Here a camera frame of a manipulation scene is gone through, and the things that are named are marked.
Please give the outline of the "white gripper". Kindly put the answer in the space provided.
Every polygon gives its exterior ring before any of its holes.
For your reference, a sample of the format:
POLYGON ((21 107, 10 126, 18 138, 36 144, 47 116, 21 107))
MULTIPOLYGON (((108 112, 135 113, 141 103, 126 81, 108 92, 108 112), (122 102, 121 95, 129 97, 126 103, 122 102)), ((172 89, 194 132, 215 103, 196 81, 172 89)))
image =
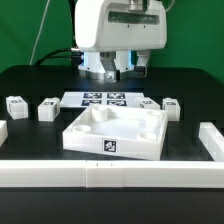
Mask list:
POLYGON ((166 12, 158 0, 146 2, 147 9, 133 8, 134 0, 78 0, 75 8, 75 36, 83 52, 101 52, 105 80, 116 82, 116 53, 139 50, 135 73, 146 77, 149 49, 161 49, 167 41, 166 12))

